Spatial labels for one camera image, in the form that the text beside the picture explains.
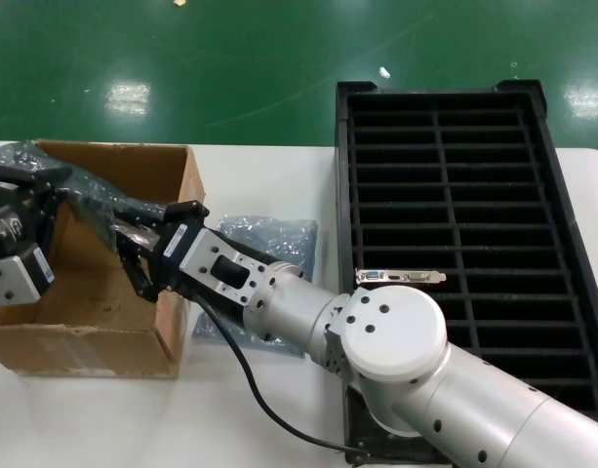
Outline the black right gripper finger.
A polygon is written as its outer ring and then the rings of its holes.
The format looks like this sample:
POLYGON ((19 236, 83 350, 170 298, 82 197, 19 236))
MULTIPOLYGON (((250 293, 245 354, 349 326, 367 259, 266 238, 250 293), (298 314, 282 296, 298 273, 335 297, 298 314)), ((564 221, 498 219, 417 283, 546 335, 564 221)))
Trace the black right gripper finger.
POLYGON ((145 227, 137 227, 123 221, 113 224, 116 233, 121 234, 135 244, 156 244, 157 234, 145 227))
POLYGON ((158 300, 158 289, 149 280, 143 269, 140 248, 135 247, 129 241, 119 240, 118 255, 137 296, 148 302, 156 302, 158 300))

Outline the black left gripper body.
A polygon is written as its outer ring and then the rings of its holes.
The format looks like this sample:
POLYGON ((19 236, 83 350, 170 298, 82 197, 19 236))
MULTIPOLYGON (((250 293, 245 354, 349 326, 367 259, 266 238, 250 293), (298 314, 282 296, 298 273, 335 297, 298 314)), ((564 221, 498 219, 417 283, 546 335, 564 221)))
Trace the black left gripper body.
POLYGON ((37 215, 33 189, 0 187, 0 258, 40 245, 37 215))

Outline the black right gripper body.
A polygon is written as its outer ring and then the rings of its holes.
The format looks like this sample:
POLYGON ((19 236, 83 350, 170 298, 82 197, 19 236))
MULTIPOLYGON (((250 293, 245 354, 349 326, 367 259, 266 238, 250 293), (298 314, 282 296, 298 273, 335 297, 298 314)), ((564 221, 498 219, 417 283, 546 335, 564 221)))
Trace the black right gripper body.
POLYGON ((160 293, 165 289, 162 256, 161 249, 158 245, 153 248, 147 247, 144 249, 144 259, 147 264, 148 279, 156 293, 160 293))

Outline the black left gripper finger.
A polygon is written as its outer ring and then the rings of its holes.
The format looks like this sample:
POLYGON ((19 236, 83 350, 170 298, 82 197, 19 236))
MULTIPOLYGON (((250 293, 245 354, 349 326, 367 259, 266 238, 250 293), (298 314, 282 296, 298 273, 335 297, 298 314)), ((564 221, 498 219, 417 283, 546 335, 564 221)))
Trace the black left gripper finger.
POLYGON ((35 183, 35 177, 22 170, 0 166, 1 188, 26 188, 35 183))
POLYGON ((35 240, 37 244, 50 244, 59 206, 65 198, 63 186, 70 175, 33 175, 33 201, 35 240))

